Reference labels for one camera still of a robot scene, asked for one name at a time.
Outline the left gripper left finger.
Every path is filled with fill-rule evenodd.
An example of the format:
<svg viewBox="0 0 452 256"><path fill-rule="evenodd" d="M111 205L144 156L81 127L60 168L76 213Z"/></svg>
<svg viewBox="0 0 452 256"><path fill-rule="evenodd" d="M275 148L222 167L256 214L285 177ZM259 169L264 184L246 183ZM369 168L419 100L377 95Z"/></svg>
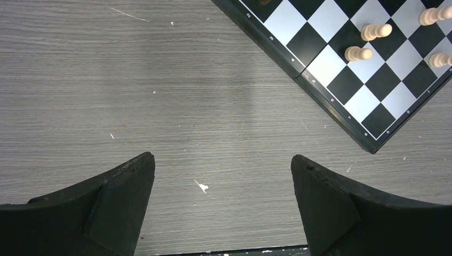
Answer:
<svg viewBox="0 0 452 256"><path fill-rule="evenodd" d="M145 152L77 184L1 205L1 255L133 255L155 179Z"/></svg>

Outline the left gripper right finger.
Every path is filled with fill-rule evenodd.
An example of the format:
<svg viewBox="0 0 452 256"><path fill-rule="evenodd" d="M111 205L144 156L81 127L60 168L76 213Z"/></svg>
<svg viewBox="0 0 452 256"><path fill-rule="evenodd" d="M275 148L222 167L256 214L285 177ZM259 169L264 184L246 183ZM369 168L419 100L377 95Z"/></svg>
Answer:
<svg viewBox="0 0 452 256"><path fill-rule="evenodd" d="M451 206L409 199L292 158L311 255L451 255Z"/></svg>

